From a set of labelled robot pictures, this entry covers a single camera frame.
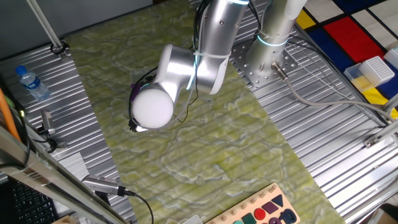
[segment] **metal mounting plate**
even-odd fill
[[[242,44],[239,44],[232,48],[231,56],[237,63],[235,67],[240,68],[244,72],[244,75],[247,76],[250,79],[250,82],[256,87],[264,86],[265,84],[279,78],[276,72],[265,75],[264,73],[260,73],[258,71],[259,69],[254,69],[249,66],[246,61],[246,52],[249,50],[250,45],[251,40],[243,42]],[[286,50],[283,51],[282,55],[283,63],[280,64],[282,69],[287,74],[296,70],[299,65],[294,60],[294,58]]]

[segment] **green mat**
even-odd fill
[[[220,92],[200,95],[183,124],[130,132],[130,71],[155,67],[166,44],[189,47],[194,13],[169,0],[67,37],[121,180],[148,199],[156,223],[196,214],[205,222],[271,182],[301,223],[344,223],[231,65]],[[150,223],[145,204],[130,201],[138,222]]]

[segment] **ribbed metal surface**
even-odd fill
[[[197,1],[190,3],[194,7],[198,6]],[[267,1],[257,0],[255,4],[261,17]],[[247,9],[234,47],[252,39],[256,29],[257,21]],[[307,37],[296,28],[292,35]],[[363,100],[343,75],[331,69],[319,55],[304,50],[311,55],[311,61],[293,47],[288,47],[287,50],[310,72],[330,84],[314,65],[313,61],[316,62],[342,94],[351,99]],[[398,146],[382,143],[367,149],[363,144],[380,130],[378,123],[353,105],[327,108],[303,105],[292,96],[280,79],[256,88],[241,69],[237,70],[346,222],[356,223],[363,215],[398,192]],[[344,99],[304,69],[289,74],[289,80],[297,92],[308,100]]]
[[[38,74],[51,92],[50,99],[38,102],[23,88],[14,71],[18,65],[25,65]],[[62,161],[80,153],[90,174],[119,178],[71,56],[68,60],[60,60],[46,46],[0,62],[0,73],[14,97],[25,106],[26,117],[32,125],[37,128],[41,125],[40,110],[51,111],[56,127],[52,138],[68,144],[67,149],[57,149],[52,153],[56,160]],[[109,201],[124,218],[134,216],[127,197],[109,196]]]
[[[265,9],[266,2],[255,2],[260,14]],[[197,7],[199,1],[193,0],[190,3]],[[249,40],[256,27],[254,16],[246,10],[236,44]],[[41,109],[52,112],[57,127],[54,138],[68,143],[68,149],[55,152],[54,158],[62,160],[80,152],[89,173],[118,178],[73,60],[70,58],[61,61],[48,49],[44,47],[1,62],[0,72],[7,78],[7,84],[16,98],[26,107],[27,117],[32,124],[40,124]],[[304,54],[288,50],[316,76],[323,76]],[[314,61],[320,60],[316,54],[311,58]],[[51,99],[39,103],[21,87],[14,74],[15,66],[20,64],[33,68],[39,74],[52,92]],[[340,73],[331,70],[323,62],[317,64],[322,66],[330,80],[340,88],[340,92],[361,100],[361,96]],[[398,147],[380,144],[366,149],[363,142],[379,131],[379,125],[356,107],[339,105],[318,108],[303,105],[297,102],[282,81],[275,80],[262,88],[255,88],[242,71],[238,72],[347,222],[353,222],[398,191]],[[342,96],[333,93],[324,83],[302,69],[291,74],[289,79],[306,99],[342,100]],[[126,198],[112,197],[110,201],[123,217],[133,216]]]

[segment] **plastic bottle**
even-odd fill
[[[45,100],[50,96],[49,89],[40,81],[36,73],[20,65],[15,69],[19,82],[30,91],[36,100]]]

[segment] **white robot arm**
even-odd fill
[[[262,17],[262,29],[248,51],[248,58],[259,75],[266,76],[272,62],[279,62],[295,20],[307,0],[275,0]],[[214,0],[200,19],[196,52],[167,45],[162,52],[155,80],[142,87],[132,102],[136,124],[144,129],[159,129],[172,119],[181,91],[216,94],[223,83],[231,48],[247,8],[247,0]]]

